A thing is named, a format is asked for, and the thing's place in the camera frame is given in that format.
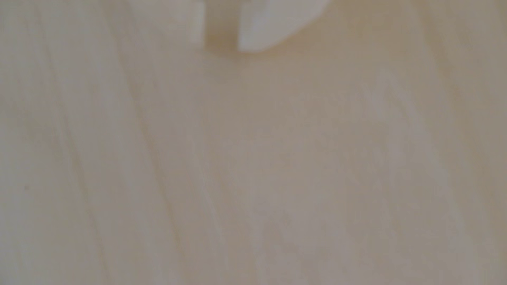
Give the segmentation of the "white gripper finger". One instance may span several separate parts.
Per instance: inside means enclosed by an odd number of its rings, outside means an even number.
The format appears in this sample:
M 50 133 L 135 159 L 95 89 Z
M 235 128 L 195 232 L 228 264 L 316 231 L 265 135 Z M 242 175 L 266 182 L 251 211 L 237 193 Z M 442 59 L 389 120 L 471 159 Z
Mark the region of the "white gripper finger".
M 164 34 L 205 45 L 205 1 L 131 1 L 131 6 Z
M 240 9 L 238 51 L 263 52 L 318 19 L 331 1 L 245 1 Z

